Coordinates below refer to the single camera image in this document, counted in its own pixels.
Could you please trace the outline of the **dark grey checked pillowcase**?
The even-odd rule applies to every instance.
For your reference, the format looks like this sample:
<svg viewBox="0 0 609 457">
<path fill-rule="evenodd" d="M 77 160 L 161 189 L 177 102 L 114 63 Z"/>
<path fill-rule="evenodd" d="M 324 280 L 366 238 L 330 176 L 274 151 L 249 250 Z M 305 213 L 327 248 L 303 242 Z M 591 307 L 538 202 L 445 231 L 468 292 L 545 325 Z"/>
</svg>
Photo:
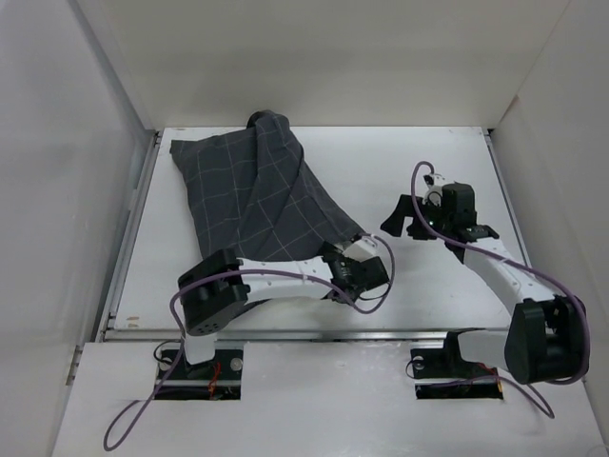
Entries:
<svg viewBox="0 0 609 457">
<path fill-rule="evenodd" d="M 200 254 L 231 248 L 255 261 L 303 261 L 363 234 L 305 161 L 288 119 L 253 113 L 244 129 L 170 148 Z"/>
</svg>

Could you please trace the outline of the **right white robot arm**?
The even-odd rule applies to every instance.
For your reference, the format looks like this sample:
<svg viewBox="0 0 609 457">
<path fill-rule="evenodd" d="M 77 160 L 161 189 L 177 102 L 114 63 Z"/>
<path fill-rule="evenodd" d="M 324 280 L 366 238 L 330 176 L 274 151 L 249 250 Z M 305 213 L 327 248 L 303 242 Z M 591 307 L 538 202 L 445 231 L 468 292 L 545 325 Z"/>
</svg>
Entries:
<svg viewBox="0 0 609 457">
<path fill-rule="evenodd" d="M 443 240 L 462 265 L 476 273 L 510 316 L 506 330 L 463 328 L 447 333 L 443 368 L 464 374 L 475 363 L 508 371 L 522 385 L 570 384 L 589 368 L 585 308 L 564 286 L 518 263 L 499 234 L 478 221 L 473 188 L 425 177 L 425 196 L 401 195 L 381 229 L 393 237 Z"/>
</svg>

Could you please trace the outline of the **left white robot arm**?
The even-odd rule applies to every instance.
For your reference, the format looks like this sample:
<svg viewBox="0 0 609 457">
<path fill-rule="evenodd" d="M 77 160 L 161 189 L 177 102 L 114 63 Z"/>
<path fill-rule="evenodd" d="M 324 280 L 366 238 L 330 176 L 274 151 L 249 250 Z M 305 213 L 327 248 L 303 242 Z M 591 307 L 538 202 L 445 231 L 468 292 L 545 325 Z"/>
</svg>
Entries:
<svg viewBox="0 0 609 457">
<path fill-rule="evenodd" d="M 395 257 L 389 260 L 386 266 L 367 237 L 345 250 L 323 243 L 316 256 L 304 260 L 255 261 L 232 248 L 214 252 L 177 280 L 185 334 L 180 366 L 187 379 L 207 376 L 216 365 L 217 333 L 265 302 L 329 300 L 361 314 L 375 312 L 377 307 L 363 309 L 357 302 L 376 288 L 391 290 Z"/>
</svg>

